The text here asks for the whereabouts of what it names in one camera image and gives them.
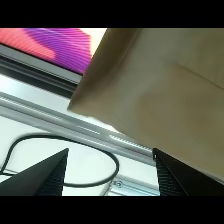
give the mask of tan paper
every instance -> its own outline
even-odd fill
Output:
[[[224,29],[109,29],[69,110],[224,180]]]

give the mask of black cable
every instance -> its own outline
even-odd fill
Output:
[[[62,140],[62,141],[67,141],[67,142],[73,142],[73,143],[77,143],[77,144],[80,144],[80,145],[85,145],[85,146],[88,146],[88,147],[91,147],[97,151],[100,151],[102,152],[103,154],[109,156],[115,163],[116,165],[116,169],[114,171],[114,173],[105,178],[104,180],[101,180],[101,181],[97,181],[95,183],[89,183],[89,184],[72,184],[72,183],[64,183],[64,186],[65,187],[73,187],[73,188],[88,188],[88,187],[96,187],[96,186],[99,186],[99,185],[102,185],[102,184],[105,184],[105,183],[108,183],[110,182],[111,180],[114,179],[114,177],[118,174],[118,171],[119,171],[119,167],[120,167],[120,164],[119,164],[119,161],[117,159],[116,156],[114,156],[112,153],[109,153],[109,152],[105,152],[101,149],[97,149],[95,147],[92,147],[92,146],[89,146],[87,144],[83,144],[83,143],[80,143],[80,142],[77,142],[77,141],[74,141],[74,140],[71,140],[71,139],[68,139],[68,138],[65,138],[65,137],[61,137],[61,136],[57,136],[57,135],[50,135],[50,134],[30,134],[30,135],[26,135],[26,136],[23,136],[21,138],[18,138],[15,142],[13,142],[13,144],[10,146],[9,148],[9,151],[7,153],[7,156],[6,156],[6,159],[5,159],[5,162],[0,170],[0,175],[6,175],[6,176],[13,176],[15,174],[10,174],[10,173],[5,173],[4,170],[9,162],[9,159],[11,157],[11,154],[13,152],[13,149],[15,148],[15,146],[19,143],[19,142],[22,142],[24,140],[28,140],[28,139],[32,139],[32,138],[47,138],[47,139],[57,139],[57,140]]]

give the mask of screen bezel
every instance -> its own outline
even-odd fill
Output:
[[[82,78],[81,74],[69,71],[68,69],[2,43],[0,43],[0,55],[76,84],[78,84]]]

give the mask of pink screen area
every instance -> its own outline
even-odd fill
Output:
[[[83,74],[102,29],[97,36],[90,28],[0,28],[0,43]]]

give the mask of computer screen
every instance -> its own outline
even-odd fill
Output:
[[[0,28],[0,43],[83,74],[106,28]]]

